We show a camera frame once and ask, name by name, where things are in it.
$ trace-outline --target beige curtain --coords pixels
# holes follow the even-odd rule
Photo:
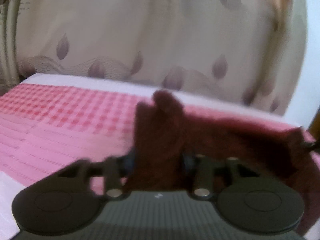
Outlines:
[[[305,0],[286,1],[9,0],[5,64],[13,84],[92,76],[283,114],[306,37]]]

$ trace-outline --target circular pad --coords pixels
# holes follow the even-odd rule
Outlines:
[[[234,226],[258,233],[294,229],[304,212],[301,196],[274,179],[244,178],[223,190],[217,209]]]
[[[20,229],[38,235],[61,235],[75,231],[100,210],[91,192],[21,191],[12,202],[12,214]]]

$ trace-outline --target pink checkered bedsheet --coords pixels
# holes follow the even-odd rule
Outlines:
[[[139,101],[151,102],[117,92],[18,85],[0,98],[0,171],[28,186],[79,158],[100,161],[126,154],[132,146]],[[270,130],[291,128],[199,106],[186,106],[186,111],[215,119],[259,122]]]

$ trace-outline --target maroon towel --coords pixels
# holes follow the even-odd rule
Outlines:
[[[306,208],[297,229],[300,235],[320,217],[320,172],[301,146],[300,128],[276,132],[259,124],[186,115],[183,106],[165,91],[154,93],[153,100],[154,106],[139,103],[136,109],[136,166],[126,190],[188,189],[190,182],[181,169],[183,152],[218,160],[238,157],[302,195]]]

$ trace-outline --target ribbed gray surface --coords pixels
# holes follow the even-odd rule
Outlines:
[[[223,221],[212,204],[191,199],[186,192],[132,192],[108,203],[91,225],[64,236],[22,232],[14,240],[302,240],[294,232],[257,236]]]

